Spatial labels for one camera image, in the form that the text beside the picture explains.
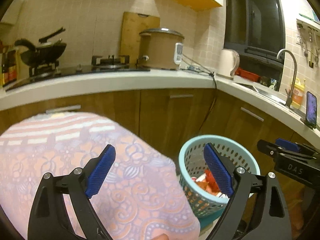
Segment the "person's left hand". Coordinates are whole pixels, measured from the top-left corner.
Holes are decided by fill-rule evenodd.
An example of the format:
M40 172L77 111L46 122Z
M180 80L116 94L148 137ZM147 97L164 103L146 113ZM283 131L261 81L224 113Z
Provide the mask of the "person's left hand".
M162 234L152 238L151 240L169 240L169 236L165 233L162 233Z

